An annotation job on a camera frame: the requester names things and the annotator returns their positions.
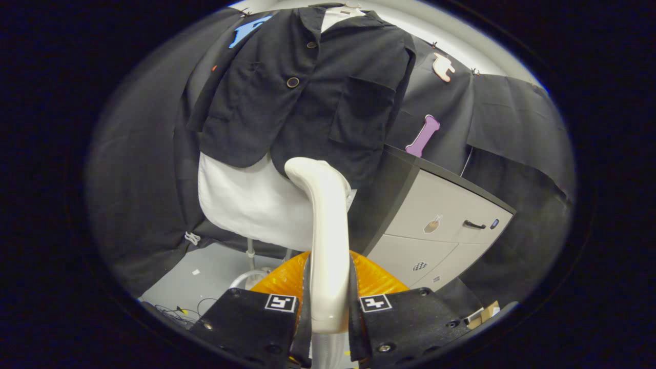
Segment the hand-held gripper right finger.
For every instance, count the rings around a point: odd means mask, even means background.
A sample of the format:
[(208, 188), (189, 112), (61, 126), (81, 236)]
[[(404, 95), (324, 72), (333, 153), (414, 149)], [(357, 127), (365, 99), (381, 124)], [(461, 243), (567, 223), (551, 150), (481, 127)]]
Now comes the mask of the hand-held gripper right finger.
[(440, 355), (469, 332), (429, 288), (407, 288), (363, 255), (350, 252), (348, 337), (363, 368), (410, 368)]

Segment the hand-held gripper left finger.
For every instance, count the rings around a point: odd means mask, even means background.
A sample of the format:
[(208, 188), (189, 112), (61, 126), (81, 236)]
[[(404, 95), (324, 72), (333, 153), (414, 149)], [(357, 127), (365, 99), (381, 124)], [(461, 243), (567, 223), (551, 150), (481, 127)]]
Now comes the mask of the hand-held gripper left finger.
[(241, 368), (309, 367), (309, 253), (274, 269), (251, 289), (231, 287), (189, 334)]

